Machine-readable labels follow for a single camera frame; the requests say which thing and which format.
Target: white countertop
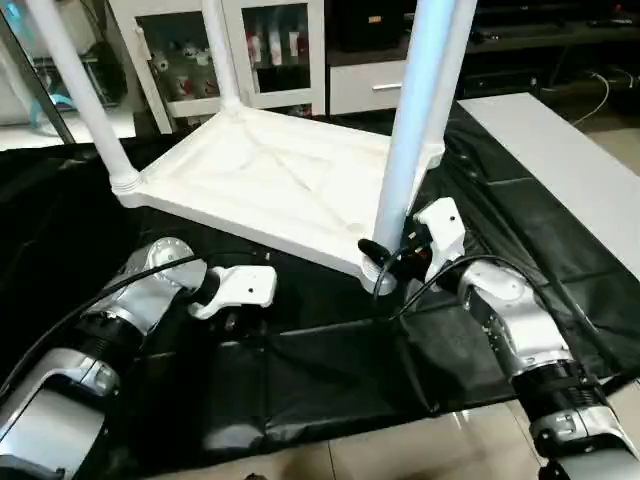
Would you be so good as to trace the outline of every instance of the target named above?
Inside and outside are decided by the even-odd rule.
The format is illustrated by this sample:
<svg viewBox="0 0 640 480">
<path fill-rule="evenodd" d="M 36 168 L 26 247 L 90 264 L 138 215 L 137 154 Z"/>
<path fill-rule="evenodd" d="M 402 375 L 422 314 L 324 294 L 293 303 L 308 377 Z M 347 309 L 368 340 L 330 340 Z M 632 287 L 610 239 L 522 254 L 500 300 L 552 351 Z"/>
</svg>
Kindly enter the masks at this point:
<svg viewBox="0 0 640 480">
<path fill-rule="evenodd" d="M 460 104 L 640 279 L 640 177 L 529 94 Z"/>
</svg>

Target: glass cabinet door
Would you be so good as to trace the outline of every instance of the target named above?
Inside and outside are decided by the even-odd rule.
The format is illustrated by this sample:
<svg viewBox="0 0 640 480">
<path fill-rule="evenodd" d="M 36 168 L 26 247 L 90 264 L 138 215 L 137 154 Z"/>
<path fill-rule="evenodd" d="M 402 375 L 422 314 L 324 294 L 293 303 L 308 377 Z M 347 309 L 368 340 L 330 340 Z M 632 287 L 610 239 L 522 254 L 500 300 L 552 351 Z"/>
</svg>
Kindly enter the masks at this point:
<svg viewBox="0 0 640 480">
<path fill-rule="evenodd" d="M 323 2 L 224 0 L 223 5 L 243 100 L 269 109 L 311 104 L 314 113 L 324 113 Z"/>
<path fill-rule="evenodd" d="M 173 116 L 207 113 L 202 104 L 185 108 L 179 103 L 220 96 L 202 13 L 139 16 L 136 22 L 144 32 L 158 90 Z"/>
</svg>

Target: bottle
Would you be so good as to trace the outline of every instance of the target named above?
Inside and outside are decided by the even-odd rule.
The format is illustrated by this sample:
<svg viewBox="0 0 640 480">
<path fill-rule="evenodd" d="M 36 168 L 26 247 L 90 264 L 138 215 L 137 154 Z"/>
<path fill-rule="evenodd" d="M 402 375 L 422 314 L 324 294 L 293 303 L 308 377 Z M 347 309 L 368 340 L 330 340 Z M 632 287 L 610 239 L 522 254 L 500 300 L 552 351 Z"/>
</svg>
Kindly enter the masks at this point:
<svg viewBox="0 0 640 480">
<path fill-rule="evenodd" d="M 274 18 L 269 27 L 269 48 L 271 49 L 271 63 L 278 67 L 282 65 L 282 44 L 277 19 Z"/>
<path fill-rule="evenodd" d="M 210 62 L 211 55 L 205 50 L 196 53 L 196 65 L 194 66 L 193 82 L 198 98 L 210 98 L 220 95 L 216 73 Z"/>
</svg>

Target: white cabinet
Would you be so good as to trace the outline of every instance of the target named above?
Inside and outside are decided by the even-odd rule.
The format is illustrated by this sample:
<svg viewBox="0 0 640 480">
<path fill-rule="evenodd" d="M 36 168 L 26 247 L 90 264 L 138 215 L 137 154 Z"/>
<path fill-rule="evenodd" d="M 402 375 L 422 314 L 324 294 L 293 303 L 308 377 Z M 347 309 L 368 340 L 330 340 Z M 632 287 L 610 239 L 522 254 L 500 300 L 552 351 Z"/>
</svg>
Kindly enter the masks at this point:
<svg viewBox="0 0 640 480">
<path fill-rule="evenodd" d="M 162 133 L 220 108 L 202 1 L 109 0 Z M 323 0 L 216 0 L 216 8 L 246 105 L 324 113 Z"/>
<path fill-rule="evenodd" d="M 223 0 L 223 7 L 243 101 L 324 114 L 324 1 Z"/>
</svg>

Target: glass panel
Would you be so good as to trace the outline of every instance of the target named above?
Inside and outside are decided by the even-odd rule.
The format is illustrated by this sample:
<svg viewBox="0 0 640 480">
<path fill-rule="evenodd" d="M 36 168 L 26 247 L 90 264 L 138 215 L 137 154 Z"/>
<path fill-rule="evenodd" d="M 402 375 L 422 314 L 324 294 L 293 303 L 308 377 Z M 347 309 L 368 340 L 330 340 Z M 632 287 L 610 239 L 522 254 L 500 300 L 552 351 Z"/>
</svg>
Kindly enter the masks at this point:
<svg viewBox="0 0 640 480">
<path fill-rule="evenodd" d="M 0 40 L 0 150 L 62 143 Z"/>
<path fill-rule="evenodd" d="M 125 102 L 127 82 L 124 67 L 118 57 L 119 35 L 111 36 L 105 5 L 94 8 L 89 0 L 56 2 L 56 8 L 84 65 L 89 79 L 107 115 L 120 137 L 135 135 L 133 112 Z M 64 114 L 68 128 L 76 141 L 91 141 L 86 126 L 79 117 L 73 100 L 62 81 L 49 49 L 31 17 L 25 0 L 0 2 L 0 10 L 20 42 L 29 63 L 49 93 L 51 101 Z"/>
<path fill-rule="evenodd" d="M 243 8 L 256 93 L 309 88 L 307 5 Z"/>
<path fill-rule="evenodd" d="M 165 100 L 220 95 L 202 14 L 185 12 L 137 18 L 153 57 L 158 89 Z"/>
</svg>

